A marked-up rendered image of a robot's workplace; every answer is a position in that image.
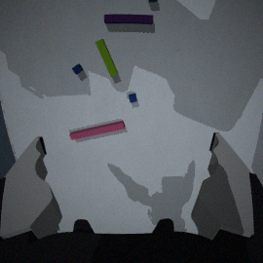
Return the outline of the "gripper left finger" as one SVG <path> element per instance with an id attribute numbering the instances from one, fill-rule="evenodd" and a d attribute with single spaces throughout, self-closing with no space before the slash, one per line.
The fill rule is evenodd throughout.
<path id="1" fill-rule="evenodd" d="M 0 179 L 0 263 L 9 263 L 29 244 L 59 231 L 62 215 L 44 181 L 45 155 L 43 137 L 34 138 Z"/>

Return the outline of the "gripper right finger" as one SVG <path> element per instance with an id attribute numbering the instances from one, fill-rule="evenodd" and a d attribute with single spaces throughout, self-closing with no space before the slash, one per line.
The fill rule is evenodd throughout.
<path id="1" fill-rule="evenodd" d="M 198 235 L 241 263 L 263 263 L 263 186 L 219 132 L 213 133 L 209 151 L 210 177 L 191 213 Z"/>

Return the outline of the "small blue block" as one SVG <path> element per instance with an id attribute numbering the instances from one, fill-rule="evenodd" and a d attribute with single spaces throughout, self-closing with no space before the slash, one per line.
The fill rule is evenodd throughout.
<path id="1" fill-rule="evenodd" d="M 82 68 L 82 66 L 80 64 L 77 64 L 76 66 L 74 66 L 72 68 L 72 70 L 74 71 L 75 74 L 79 74 L 81 71 L 83 71 L 84 69 Z"/>
<path id="2" fill-rule="evenodd" d="M 130 103 L 137 102 L 136 94 L 129 94 Z"/>

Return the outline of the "dark purple rod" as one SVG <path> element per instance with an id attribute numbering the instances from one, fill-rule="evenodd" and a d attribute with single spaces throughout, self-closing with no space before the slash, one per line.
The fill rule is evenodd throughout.
<path id="1" fill-rule="evenodd" d="M 152 24 L 151 15 L 104 15 L 104 23 Z"/>

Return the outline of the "lime green rod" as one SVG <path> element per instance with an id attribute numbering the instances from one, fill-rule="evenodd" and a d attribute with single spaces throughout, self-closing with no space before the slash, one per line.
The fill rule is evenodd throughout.
<path id="1" fill-rule="evenodd" d="M 111 77 L 115 76 L 115 75 L 118 75 L 118 71 L 115 67 L 115 64 L 112 60 L 112 57 L 111 55 L 109 54 L 108 52 L 108 49 L 105 45 L 105 42 L 103 39 L 100 39 L 98 41 L 95 42 L 96 45 L 97 45 L 97 48 L 102 56 L 102 59 L 106 65 L 106 68 L 110 74 Z"/>

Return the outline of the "pink rod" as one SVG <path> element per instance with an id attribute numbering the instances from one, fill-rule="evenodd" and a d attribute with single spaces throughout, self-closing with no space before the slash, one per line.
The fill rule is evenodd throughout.
<path id="1" fill-rule="evenodd" d="M 71 140 L 73 140 L 73 139 L 83 138 L 83 137 L 97 135 L 101 133 L 123 130 L 124 128 L 125 128 L 124 121 L 119 121 L 119 122 L 83 129 L 79 131 L 72 131 L 69 136 Z"/>

